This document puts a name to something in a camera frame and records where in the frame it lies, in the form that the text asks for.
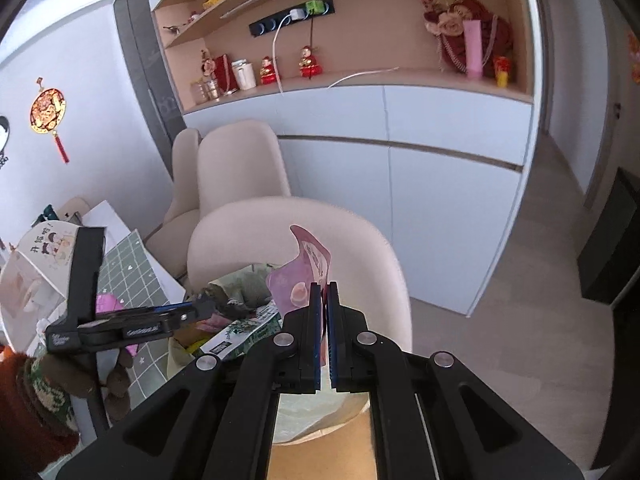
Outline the gloved left hand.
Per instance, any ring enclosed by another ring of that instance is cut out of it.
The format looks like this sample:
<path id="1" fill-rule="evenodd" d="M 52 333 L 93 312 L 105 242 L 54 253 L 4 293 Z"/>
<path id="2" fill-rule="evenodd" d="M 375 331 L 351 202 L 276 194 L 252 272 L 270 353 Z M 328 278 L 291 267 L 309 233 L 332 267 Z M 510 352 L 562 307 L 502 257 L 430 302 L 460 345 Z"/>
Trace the gloved left hand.
<path id="1" fill-rule="evenodd" d="M 114 367 L 105 382 L 100 383 L 100 387 L 107 390 L 104 406 L 112 422 L 119 422 L 131 411 L 129 370 L 132 364 L 134 358 L 130 352 L 120 349 Z M 32 363 L 29 380 L 42 406 L 70 428 L 74 424 L 70 398 L 88 399 L 99 392 L 87 367 L 75 358 L 62 359 L 49 353 Z"/>

